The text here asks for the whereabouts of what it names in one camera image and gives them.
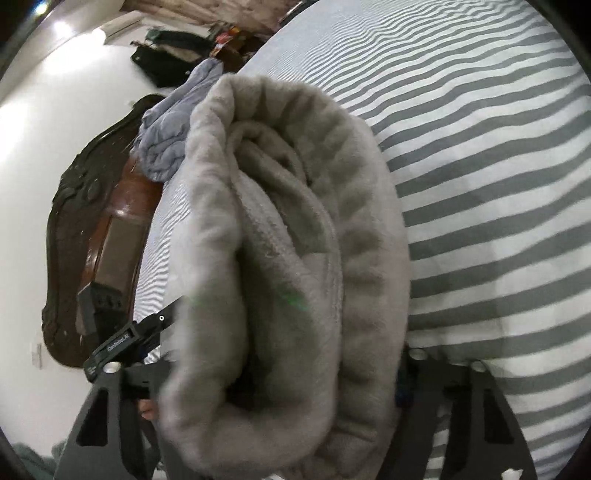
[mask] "striped bedsheet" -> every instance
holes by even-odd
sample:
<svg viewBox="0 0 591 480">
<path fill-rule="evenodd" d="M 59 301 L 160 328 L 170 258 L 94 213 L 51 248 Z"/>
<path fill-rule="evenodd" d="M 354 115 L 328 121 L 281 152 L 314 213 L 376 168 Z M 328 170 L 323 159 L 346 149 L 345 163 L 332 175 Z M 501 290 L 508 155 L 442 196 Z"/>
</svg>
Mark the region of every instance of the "striped bedsheet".
<svg viewBox="0 0 591 480">
<path fill-rule="evenodd" d="M 317 85 L 372 127 L 408 231 L 408 343 L 485 361 L 554 478 L 591 423 L 591 86 L 554 28 L 524 0 L 320 0 L 240 74 Z M 175 177 L 137 319 L 188 213 Z M 446 438 L 444 418 L 426 478 Z"/>
</svg>

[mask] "green fabric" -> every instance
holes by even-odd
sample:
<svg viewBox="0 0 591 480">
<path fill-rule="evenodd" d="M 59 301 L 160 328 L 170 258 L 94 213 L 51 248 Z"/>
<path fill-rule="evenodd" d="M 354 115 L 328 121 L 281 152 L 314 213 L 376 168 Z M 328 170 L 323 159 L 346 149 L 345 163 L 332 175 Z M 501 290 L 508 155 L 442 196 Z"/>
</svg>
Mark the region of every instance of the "green fabric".
<svg viewBox="0 0 591 480">
<path fill-rule="evenodd" d="M 66 442 L 63 441 L 53 446 L 51 449 L 53 457 L 43 457 L 22 443 L 17 443 L 12 448 L 35 480 L 52 480 L 65 444 Z"/>
</svg>

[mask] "folded blanket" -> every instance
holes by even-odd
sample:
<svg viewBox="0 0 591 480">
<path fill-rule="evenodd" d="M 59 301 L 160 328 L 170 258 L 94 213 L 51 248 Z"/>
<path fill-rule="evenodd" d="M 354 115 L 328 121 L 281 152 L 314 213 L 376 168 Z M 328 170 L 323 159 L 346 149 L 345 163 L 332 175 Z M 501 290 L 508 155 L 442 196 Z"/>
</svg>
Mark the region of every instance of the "folded blanket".
<svg viewBox="0 0 591 480">
<path fill-rule="evenodd" d="M 150 180 L 167 181 L 176 173 L 185 156 L 191 112 L 222 74 L 221 61 L 206 59 L 185 83 L 144 113 L 131 153 Z"/>
<path fill-rule="evenodd" d="M 227 75 L 193 112 L 178 173 L 191 213 L 166 296 L 188 299 L 164 434 L 215 478 L 375 476 L 410 275 L 371 131 L 315 87 Z"/>
</svg>

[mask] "screw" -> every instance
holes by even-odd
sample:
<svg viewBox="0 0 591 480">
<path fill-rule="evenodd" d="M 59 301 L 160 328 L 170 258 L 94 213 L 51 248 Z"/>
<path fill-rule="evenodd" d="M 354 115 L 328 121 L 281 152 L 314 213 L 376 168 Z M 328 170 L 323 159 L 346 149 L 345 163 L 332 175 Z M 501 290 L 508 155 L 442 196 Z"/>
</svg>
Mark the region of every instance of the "screw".
<svg viewBox="0 0 591 480">
<path fill-rule="evenodd" d="M 480 372 L 480 373 L 484 373 L 484 372 L 486 372 L 486 371 L 488 370 L 488 369 L 486 368 L 486 365 L 485 365 L 485 364 L 483 364 L 481 361 L 478 361 L 478 360 L 477 360 L 476 362 L 472 362 L 472 363 L 470 364 L 470 367 L 472 367 L 472 369 L 473 369 L 475 372 Z"/>
<path fill-rule="evenodd" d="M 106 374 L 114 374 L 121 370 L 121 364 L 119 362 L 109 362 L 103 367 L 103 372 Z"/>
<path fill-rule="evenodd" d="M 429 356 L 427 355 L 427 352 L 421 348 L 413 348 L 409 351 L 408 353 L 410 355 L 410 358 L 414 359 L 414 360 L 426 360 Z"/>
<path fill-rule="evenodd" d="M 509 468 L 501 473 L 501 478 L 502 480 L 519 480 L 521 475 L 523 475 L 523 469 L 513 470 L 512 468 Z"/>
</svg>

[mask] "crumpled blue fabric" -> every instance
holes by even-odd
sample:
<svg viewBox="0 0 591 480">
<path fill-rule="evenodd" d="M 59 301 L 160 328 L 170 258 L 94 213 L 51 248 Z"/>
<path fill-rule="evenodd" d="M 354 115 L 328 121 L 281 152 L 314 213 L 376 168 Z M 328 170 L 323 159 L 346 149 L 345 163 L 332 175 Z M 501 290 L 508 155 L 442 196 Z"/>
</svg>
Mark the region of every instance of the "crumpled blue fabric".
<svg viewBox="0 0 591 480">
<path fill-rule="evenodd" d="M 222 75 L 221 61 L 205 59 L 185 83 L 144 113 L 131 154 L 150 180 L 165 182 L 176 173 L 185 157 L 191 113 Z"/>
</svg>

